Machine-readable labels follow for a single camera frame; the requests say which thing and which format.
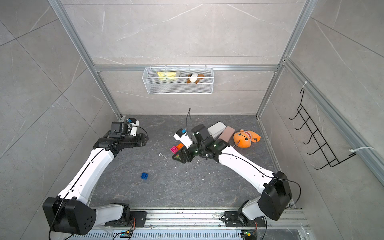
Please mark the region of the orange lego brick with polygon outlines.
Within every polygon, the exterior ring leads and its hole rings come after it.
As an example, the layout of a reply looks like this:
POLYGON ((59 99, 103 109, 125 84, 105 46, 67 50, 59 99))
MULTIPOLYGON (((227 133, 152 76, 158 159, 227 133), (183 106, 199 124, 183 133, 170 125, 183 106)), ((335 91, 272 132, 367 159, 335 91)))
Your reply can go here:
POLYGON ((180 149, 183 148, 183 147, 184 147, 184 145, 183 145, 182 143, 180 143, 180 144, 177 145, 178 150, 180 150, 180 149))

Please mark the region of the magenta lego brick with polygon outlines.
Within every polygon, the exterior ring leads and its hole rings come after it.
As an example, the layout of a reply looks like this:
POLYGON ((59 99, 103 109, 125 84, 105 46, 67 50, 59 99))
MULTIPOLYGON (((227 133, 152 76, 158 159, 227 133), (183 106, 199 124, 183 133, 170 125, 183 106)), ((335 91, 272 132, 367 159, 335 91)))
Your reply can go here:
POLYGON ((179 149, 177 147, 173 146, 171 148, 171 151, 172 151, 173 154, 175 154, 175 153, 177 153, 179 151, 179 149))

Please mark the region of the blue lego brick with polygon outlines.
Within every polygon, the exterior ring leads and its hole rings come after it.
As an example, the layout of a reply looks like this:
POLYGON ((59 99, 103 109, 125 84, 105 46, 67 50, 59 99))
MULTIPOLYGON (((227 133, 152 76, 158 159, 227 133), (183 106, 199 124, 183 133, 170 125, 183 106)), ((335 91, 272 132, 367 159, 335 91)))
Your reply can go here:
POLYGON ((142 173, 141 179, 147 180, 148 179, 148 173, 142 173))

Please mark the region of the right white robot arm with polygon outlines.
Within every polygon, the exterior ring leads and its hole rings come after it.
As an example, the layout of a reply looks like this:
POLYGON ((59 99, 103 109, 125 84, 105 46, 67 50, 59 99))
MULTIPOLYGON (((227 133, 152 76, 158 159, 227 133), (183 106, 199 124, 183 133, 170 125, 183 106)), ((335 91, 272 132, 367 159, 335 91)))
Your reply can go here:
POLYGON ((246 224, 259 217, 268 217, 277 221, 292 199, 292 191, 287 176, 278 171, 266 170, 238 152, 261 140, 252 131, 240 130, 218 122, 206 128, 198 125, 189 133, 179 129, 174 138, 180 141, 173 151, 173 160, 183 164, 191 162, 194 157, 213 159, 235 171, 247 180, 260 193, 260 197, 245 201, 238 209, 238 220, 246 224))

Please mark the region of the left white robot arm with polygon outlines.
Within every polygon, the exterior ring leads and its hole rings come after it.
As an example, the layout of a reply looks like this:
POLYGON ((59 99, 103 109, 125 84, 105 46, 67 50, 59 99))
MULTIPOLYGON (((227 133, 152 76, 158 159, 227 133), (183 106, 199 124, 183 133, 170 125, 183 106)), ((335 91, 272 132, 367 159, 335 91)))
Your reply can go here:
POLYGON ((112 203, 91 208, 90 195, 107 166, 126 148, 144 147, 147 132, 138 133, 139 121, 129 118, 112 122, 111 129, 94 144, 89 158, 71 182, 54 198, 43 203, 50 232, 86 235, 94 226, 136 227, 129 204, 112 203))

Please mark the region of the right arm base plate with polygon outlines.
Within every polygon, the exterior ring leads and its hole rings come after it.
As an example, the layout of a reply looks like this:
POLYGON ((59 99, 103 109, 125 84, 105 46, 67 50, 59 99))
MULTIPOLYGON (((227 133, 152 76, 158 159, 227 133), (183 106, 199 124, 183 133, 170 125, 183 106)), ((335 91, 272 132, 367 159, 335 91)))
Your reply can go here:
POLYGON ((220 220, 225 222, 227 228, 255 228, 265 227, 266 221, 264 217, 258 217, 254 220, 249 220, 243 214, 239 214, 237 211, 225 211, 220 220))

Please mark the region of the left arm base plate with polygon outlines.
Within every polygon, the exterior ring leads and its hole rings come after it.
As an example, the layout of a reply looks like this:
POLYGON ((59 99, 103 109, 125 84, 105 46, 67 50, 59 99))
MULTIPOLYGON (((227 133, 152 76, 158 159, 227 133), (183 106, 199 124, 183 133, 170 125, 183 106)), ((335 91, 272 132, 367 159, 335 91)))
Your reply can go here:
POLYGON ((105 223, 104 226, 113 227, 113 228, 126 228, 126 227, 143 228, 145 226, 146 219, 147 219, 146 211, 123 213, 123 216, 120 219, 107 222, 105 223))

